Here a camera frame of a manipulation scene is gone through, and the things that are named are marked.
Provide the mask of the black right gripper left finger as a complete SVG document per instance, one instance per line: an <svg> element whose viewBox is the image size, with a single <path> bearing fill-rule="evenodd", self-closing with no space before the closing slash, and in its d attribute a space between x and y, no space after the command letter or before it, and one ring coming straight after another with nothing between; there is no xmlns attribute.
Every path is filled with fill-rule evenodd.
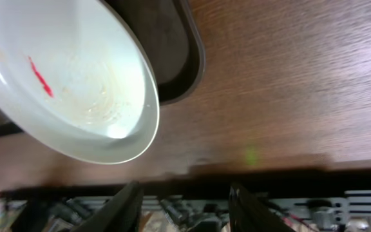
<svg viewBox="0 0 371 232"><path fill-rule="evenodd" d="M73 232L136 232L140 228L144 190L138 182L124 186Z"/></svg>

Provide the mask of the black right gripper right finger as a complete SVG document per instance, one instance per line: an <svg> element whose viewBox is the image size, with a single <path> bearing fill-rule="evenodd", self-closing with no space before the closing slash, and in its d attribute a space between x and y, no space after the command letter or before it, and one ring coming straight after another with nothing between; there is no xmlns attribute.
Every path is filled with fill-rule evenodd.
<svg viewBox="0 0 371 232"><path fill-rule="evenodd" d="M232 232L294 232L247 189L231 184L229 218Z"/></svg>

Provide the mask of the cream white plate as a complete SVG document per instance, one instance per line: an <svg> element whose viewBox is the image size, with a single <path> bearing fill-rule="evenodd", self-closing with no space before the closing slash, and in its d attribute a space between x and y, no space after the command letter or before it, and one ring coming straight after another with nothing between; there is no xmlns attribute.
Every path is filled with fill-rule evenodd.
<svg viewBox="0 0 371 232"><path fill-rule="evenodd" d="M155 75L105 1L0 0L0 110L69 157L120 164L153 142Z"/></svg>

